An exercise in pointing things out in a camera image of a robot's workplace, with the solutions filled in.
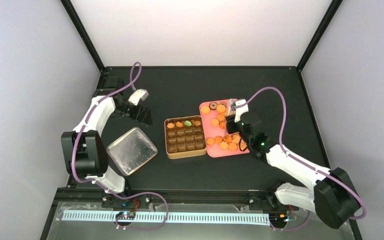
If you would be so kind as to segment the green round macaron cookie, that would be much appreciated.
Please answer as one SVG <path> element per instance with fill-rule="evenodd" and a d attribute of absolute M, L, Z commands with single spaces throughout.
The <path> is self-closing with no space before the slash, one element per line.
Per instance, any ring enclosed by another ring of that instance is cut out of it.
<path fill-rule="evenodd" d="M 192 122 L 189 121 L 189 120 L 185 120 L 185 121 L 183 122 L 183 125 L 186 126 L 186 127 L 190 127 L 190 126 L 192 126 Z"/>

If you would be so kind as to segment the gold cookie tin box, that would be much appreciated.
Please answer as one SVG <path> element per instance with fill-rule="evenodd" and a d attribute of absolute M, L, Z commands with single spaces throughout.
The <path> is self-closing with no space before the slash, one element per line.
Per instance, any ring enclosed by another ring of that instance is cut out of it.
<path fill-rule="evenodd" d="M 176 127 L 176 122 L 191 121 L 192 126 Z M 167 128 L 168 123 L 175 127 Z M 169 159 L 203 156 L 207 153 L 207 143 L 203 120 L 199 115 L 168 118 L 164 121 L 165 152 Z"/>

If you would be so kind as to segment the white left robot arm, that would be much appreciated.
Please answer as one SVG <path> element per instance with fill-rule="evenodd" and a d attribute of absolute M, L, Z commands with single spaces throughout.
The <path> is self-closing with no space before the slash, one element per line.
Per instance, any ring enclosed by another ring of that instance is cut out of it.
<path fill-rule="evenodd" d="M 117 81 L 114 87 L 94 91 L 91 104 L 80 123 L 72 130 L 63 132 L 61 146 L 67 172 L 78 182 L 96 184 L 107 193 L 121 194 L 126 188 L 124 177 L 109 166 L 109 156 L 101 135 L 113 113 L 129 117 L 137 122 L 152 124 L 150 109 L 140 105 L 149 93 L 134 88 L 134 80 L 128 84 Z M 132 88 L 133 93 L 124 99 L 123 90 Z"/>

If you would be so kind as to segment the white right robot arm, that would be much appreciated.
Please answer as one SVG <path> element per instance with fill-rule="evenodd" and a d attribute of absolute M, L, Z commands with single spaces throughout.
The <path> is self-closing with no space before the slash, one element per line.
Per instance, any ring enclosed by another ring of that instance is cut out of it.
<path fill-rule="evenodd" d="M 303 184 L 300 187 L 289 182 L 280 183 L 266 193 L 264 200 L 270 209 L 296 206 L 315 213 L 332 229 L 338 229 L 349 219 L 357 219 L 355 213 L 358 210 L 362 210 L 361 217 L 365 216 L 366 208 L 345 170 L 339 167 L 332 170 L 295 155 L 280 142 L 263 131 L 257 132 L 251 123 L 234 115 L 226 117 L 226 129 L 229 134 L 239 134 L 254 158 Z"/>

